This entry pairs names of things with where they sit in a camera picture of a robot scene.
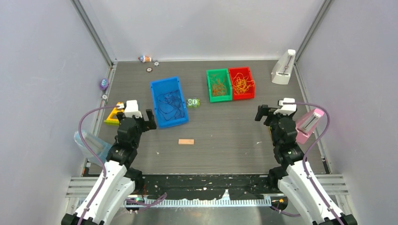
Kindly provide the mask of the blue plastic bin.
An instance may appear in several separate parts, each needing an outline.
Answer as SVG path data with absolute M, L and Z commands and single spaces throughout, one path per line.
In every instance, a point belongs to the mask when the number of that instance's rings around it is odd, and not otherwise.
M 150 86 L 159 128 L 170 128 L 189 122 L 179 77 L 151 81 Z

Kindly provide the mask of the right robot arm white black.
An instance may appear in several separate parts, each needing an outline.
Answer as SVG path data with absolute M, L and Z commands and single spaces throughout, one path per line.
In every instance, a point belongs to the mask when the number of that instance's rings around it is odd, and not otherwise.
M 273 152 L 279 167 L 270 169 L 268 187 L 273 192 L 283 192 L 299 215 L 309 225 L 356 225 L 352 214 L 345 214 L 326 193 L 312 172 L 307 156 L 297 143 L 298 131 L 293 115 L 295 105 L 284 110 L 260 105 L 256 121 L 266 118 Z

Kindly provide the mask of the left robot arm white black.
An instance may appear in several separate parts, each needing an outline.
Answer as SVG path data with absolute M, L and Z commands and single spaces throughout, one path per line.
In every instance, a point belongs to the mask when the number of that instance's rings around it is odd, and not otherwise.
M 138 154 L 141 135 L 157 128 L 151 109 L 148 119 L 129 115 L 127 110 L 117 113 L 119 128 L 110 148 L 103 171 L 80 207 L 73 214 L 65 214 L 63 225 L 108 225 L 130 194 L 144 188 L 141 171 L 131 167 Z

